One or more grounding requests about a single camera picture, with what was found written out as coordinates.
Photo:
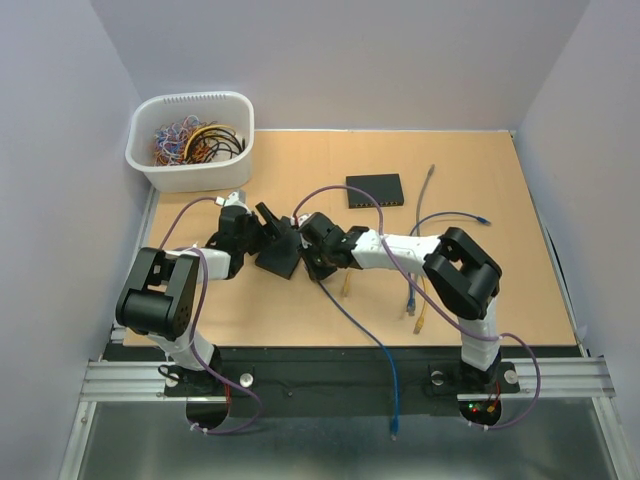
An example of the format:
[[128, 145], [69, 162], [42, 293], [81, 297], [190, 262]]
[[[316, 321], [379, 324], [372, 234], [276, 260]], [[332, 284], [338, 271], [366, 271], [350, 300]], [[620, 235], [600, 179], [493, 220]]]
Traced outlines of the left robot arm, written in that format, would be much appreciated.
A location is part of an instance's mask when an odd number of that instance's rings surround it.
[[223, 201], [218, 229], [204, 247], [140, 249], [115, 309], [117, 323], [149, 337], [173, 365], [158, 372], [168, 388], [209, 396], [220, 386], [248, 392], [247, 383], [225, 378], [218, 349], [197, 329], [211, 281], [231, 280], [248, 256], [260, 268], [288, 279], [299, 263], [300, 237], [286, 217], [263, 203]]

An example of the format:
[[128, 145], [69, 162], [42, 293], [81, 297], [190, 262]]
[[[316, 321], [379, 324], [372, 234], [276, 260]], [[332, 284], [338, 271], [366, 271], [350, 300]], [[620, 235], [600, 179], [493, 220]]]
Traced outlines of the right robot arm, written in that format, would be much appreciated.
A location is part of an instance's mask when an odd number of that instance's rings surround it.
[[322, 213], [292, 221], [309, 276], [321, 281], [338, 269], [386, 269], [427, 279], [461, 332], [460, 378], [482, 390], [497, 377], [501, 361], [497, 300], [502, 270], [462, 229], [440, 236], [381, 234], [362, 226], [343, 231]]

